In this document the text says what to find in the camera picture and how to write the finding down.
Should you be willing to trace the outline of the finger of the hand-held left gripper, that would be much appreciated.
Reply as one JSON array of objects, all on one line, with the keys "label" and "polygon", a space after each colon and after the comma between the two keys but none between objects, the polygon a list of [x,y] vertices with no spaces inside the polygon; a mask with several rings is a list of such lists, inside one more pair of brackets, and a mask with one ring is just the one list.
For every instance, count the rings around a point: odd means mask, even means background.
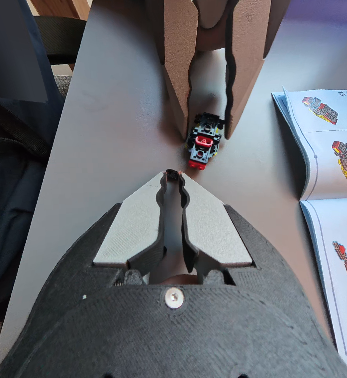
[{"label": "finger of the hand-held left gripper", "polygon": [[288,6],[288,0],[232,1],[225,30],[226,139],[241,118]]},{"label": "finger of the hand-held left gripper", "polygon": [[198,9],[191,0],[146,0],[175,124],[187,138],[191,92],[189,71],[195,54]]}]

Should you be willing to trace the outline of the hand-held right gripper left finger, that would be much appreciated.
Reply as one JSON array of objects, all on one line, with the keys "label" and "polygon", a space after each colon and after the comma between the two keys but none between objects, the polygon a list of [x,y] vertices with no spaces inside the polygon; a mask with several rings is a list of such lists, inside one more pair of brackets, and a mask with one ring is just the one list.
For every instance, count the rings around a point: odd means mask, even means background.
[{"label": "hand-held right gripper left finger", "polygon": [[121,204],[98,252],[96,266],[147,275],[164,254],[163,203],[167,174],[161,172]]}]

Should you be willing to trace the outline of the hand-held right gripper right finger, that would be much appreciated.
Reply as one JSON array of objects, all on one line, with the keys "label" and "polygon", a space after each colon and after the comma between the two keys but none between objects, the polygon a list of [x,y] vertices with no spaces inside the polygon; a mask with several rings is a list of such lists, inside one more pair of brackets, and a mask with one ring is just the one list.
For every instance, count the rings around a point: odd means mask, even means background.
[{"label": "hand-held right gripper right finger", "polygon": [[179,173],[179,191],[183,256],[188,272],[251,266],[253,260],[224,203],[184,173]]}]

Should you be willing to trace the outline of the black yellow red lego model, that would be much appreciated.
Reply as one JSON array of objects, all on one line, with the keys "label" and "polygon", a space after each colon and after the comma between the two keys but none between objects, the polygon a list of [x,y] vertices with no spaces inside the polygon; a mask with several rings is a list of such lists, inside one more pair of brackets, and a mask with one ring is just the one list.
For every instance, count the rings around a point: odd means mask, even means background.
[{"label": "black yellow red lego model", "polygon": [[196,115],[194,122],[195,127],[185,143],[190,154],[188,166],[204,170],[209,158],[217,154],[222,137],[219,130],[223,129],[225,121],[217,115],[204,112]]}]

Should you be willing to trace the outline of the lego instruction booklet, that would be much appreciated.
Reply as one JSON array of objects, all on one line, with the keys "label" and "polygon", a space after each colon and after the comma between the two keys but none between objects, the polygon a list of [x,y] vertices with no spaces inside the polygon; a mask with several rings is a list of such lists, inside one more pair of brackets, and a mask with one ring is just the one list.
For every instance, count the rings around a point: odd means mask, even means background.
[{"label": "lego instruction booklet", "polygon": [[347,364],[347,90],[272,93],[306,165],[300,206],[332,329]]}]

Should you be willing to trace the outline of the wooden furniture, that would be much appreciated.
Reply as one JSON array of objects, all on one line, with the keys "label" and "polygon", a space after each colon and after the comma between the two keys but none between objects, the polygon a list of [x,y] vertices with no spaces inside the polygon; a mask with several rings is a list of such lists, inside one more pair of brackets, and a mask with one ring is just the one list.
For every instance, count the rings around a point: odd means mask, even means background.
[{"label": "wooden furniture", "polygon": [[33,15],[69,17],[87,20],[92,1],[89,0],[28,0]]}]

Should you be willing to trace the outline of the dark cloth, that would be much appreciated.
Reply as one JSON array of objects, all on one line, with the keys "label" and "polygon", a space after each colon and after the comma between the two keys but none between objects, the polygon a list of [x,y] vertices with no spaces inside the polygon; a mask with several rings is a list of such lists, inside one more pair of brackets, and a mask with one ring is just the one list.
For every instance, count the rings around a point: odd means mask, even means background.
[{"label": "dark cloth", "polygon": [[10,300],[64,105],[27,1],[16,3],[36,53],[47,100],[0,97],[0,323]]}]

